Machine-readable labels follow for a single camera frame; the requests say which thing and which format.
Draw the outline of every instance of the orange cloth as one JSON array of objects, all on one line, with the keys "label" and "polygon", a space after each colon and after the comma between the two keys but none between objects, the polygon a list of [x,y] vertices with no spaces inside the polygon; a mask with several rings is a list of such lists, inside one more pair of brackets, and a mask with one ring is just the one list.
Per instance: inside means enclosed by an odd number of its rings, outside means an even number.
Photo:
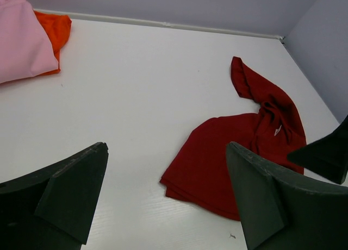
[{"label": "orange cloth", "polygon": [[71,20],[67,15],[50,15],[34,11],[36,18],[46,31],[52,43],[55,58],[58,60],[58,69],[40,75],[50,75],[60,72],[60,49],[66,44],[70,36]]}]

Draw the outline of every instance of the folded pink fabric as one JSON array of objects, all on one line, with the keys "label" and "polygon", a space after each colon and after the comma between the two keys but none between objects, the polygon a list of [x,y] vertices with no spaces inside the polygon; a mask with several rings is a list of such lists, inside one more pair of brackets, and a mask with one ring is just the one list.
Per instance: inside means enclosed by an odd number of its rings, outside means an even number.
[{"label": "folded pink fabric", "polygon": [[0,83],[56,70],[52,44],[26,0],[0,0]]}]

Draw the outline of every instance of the crumpled red towel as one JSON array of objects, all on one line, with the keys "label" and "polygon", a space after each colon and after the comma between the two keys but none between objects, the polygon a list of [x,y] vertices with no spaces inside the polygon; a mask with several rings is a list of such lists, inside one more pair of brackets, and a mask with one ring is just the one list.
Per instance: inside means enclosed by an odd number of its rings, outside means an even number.
[{"label": "crumpled red towel", "polygon": [[290,97],[240,58],[231,64],[232,83],[242,98],[261,105],[259,113],[211,118],[189,136],[160,182],[166,196],[193,202],[240,220],[226,165],[226,145],[238,142],[254,153],[303,174],[287,154],[306,145],[300,116]]}]

